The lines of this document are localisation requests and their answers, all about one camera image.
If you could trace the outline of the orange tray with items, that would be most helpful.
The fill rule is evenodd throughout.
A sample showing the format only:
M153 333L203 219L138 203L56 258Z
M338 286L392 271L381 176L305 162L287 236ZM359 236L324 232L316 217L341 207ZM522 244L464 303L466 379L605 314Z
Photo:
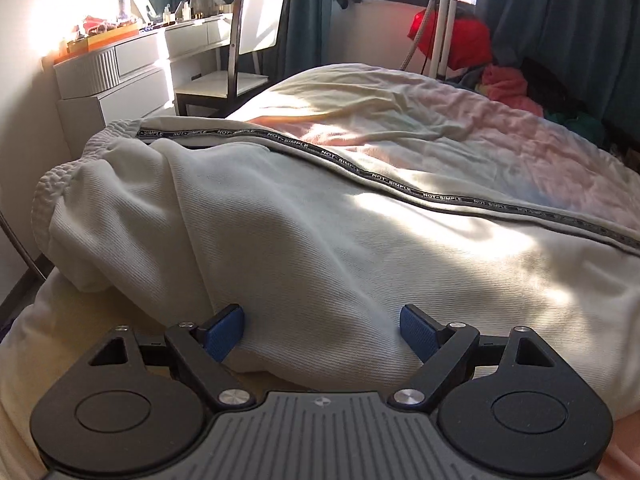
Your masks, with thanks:
M52 63L62 63L119 40L138 36L140 26L138 18L131 10L131 0L117 0L117 3L118 14L114 20L88 15L76 25L52 55Z

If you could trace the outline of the green black clothes pile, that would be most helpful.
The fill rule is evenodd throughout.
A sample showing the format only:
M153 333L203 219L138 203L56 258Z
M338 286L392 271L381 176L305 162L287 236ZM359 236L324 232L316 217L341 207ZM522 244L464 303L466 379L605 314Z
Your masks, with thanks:
M599 119L586 113L577 114L551 113L550 110L544 112L544 118L549 122L561 125L570 131L578 134L583 139L597 145L600 148L605 141L605 128Z

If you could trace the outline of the red bag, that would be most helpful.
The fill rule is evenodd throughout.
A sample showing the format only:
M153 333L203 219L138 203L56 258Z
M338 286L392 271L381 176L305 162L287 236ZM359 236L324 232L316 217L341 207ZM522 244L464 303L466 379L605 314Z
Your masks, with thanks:
M408 32L408 38L414 39L423 21L425 11L420 11L413 18ZM433 51L435 26L438 17L435 11L427 21L425 32L418 49L426 58L431 58ZM456 18L451 35L449 58L447 62L450 70L461 70L479 66L492 61L490 32L488 27L475 18Z

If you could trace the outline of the dark right curtain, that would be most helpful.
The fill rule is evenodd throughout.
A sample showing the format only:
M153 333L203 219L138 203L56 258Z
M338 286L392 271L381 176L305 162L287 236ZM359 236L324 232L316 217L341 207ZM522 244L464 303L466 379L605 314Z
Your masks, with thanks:
M537 61L593 114L639 133L639 0L476 0L492 42Z

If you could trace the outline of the white tripod stand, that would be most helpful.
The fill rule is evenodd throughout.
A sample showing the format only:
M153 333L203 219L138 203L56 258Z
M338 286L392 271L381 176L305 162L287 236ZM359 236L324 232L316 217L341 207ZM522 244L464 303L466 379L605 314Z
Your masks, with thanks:
M411 62L416 49L424 36L430 16L437 13L434 28L434 39L431 54L426 58L430 62L428 74L430 78L444 80L448 67L450 44L456 21L458 0L428 0L422 21L411 47L399 67L405 70Z

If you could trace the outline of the white drawer dresser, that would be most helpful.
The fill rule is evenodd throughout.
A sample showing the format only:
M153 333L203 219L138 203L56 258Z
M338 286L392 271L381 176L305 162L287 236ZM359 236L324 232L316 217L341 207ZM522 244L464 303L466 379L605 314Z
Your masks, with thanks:
M232 15L145 32L53 65L70 156L116 120L173 115L175 90L220 65Z

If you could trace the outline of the white black chair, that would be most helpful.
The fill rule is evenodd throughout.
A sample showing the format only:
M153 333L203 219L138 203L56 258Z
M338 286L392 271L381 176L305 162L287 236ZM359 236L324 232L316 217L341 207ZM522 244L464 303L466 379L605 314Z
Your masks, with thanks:
M258 53L277 45L283 6L284 0L233 0L227 67L175 90L180 116L198 106L224 117L269 87Z

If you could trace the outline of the pastel bed duvet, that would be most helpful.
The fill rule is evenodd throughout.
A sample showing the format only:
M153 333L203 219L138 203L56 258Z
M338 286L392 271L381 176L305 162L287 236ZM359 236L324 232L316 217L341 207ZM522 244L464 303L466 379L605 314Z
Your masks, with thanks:
M639 236L639 177L612 155L532 114L418 75L363 64L318 67L276 84L226 120L344 148L400 170L457 179L521 202L589 214ZM116 288L76 288L54 266L1 344L3 478L43 475L29 434L32 409L120 324L156 334L170 326ZM313 389L265 370L238 372L229 365L231 353L228 367L258 389ZM617 429L604 474L637 478L639 408L612 414Z

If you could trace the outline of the white knit jacket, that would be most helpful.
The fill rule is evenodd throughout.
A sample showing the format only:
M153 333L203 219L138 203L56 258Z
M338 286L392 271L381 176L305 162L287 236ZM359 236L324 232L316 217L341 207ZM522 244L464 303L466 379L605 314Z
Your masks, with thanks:
M248 122L113 122L49 170L40 250L84 292L164 325L246 315L229 365L314 389L397 385L414 304L486 333L526 325L616 416L639 407L639 237L589 214L400 170Z

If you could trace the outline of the pink clothes pile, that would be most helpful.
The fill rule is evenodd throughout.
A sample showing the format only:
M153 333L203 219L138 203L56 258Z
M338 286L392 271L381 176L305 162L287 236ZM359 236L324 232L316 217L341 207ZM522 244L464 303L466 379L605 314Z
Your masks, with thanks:
M527 95L528 83L522 72L513 67L487 65L475 89L491 101L500 102L514 110L525 110L537 117L544 109Z

